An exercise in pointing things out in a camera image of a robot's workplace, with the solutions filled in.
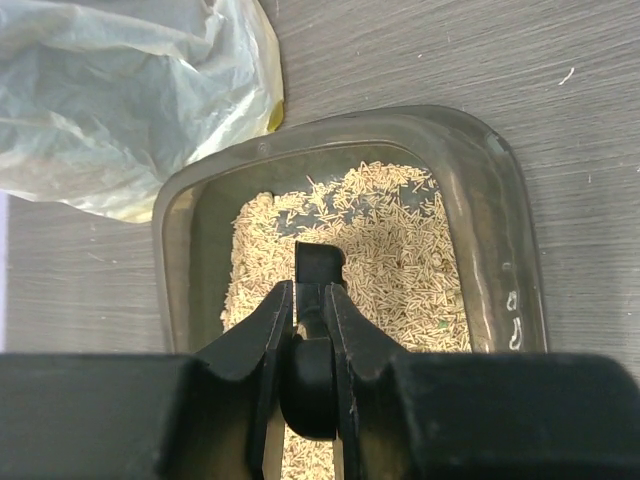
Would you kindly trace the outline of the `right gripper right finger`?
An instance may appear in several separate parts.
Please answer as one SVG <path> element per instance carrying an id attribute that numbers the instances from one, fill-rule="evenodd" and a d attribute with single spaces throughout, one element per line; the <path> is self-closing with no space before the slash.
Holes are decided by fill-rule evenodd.
<path id="1" fill-rule="evenodd" d="M 639 388 L 586 354 L 411 353 L 327 287 L 340 479 L 635 479 Z"/>

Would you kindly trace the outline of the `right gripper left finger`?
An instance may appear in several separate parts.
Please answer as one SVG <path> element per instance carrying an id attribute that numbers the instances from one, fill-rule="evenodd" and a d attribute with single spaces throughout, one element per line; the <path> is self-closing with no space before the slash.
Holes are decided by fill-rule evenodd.
<path id="1" fill-rule="evenodd" d="M 187 354 L 5 354 L 5 479 L 277 479 L 293 286 Z"/>

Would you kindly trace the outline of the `black slotted litter scoop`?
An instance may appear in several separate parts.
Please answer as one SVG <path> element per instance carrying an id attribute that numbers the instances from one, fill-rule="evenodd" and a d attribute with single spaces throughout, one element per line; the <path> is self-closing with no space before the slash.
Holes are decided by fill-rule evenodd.
<path id="1" fill-rule="evenodd" d="M 337 413 L 333 344 L 326 326 L 325 290 L 344 287 L 341 249 L 296 242 L 294 248 L 296 324 L 280 387 L 286 424 L 314 441 L 336 438 Z"/>

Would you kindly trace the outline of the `dark translucent litter box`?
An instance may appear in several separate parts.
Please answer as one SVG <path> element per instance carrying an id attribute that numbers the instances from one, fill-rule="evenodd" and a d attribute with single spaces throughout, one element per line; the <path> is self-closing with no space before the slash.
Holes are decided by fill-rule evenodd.
<path id="1" fill-rule="evenodd" d="M 224 335 L 221 276 L 232 210 L 262 187 L 328 178 L 359 149 L 389 149 L 432 172 L 444 198 L 470 330 L 470 354 L 548 349 L 541 269 L 523 175 L 508 144 L 464 112 L 411 106 L 325 119 L 250 140 L 186 167 L 161 188 L 152 227 L 168 346 L 197 353 Z M 278 401 L 295 319 L 278 370 Z M 285 420 L 284 431 L 290 428 Z"/>

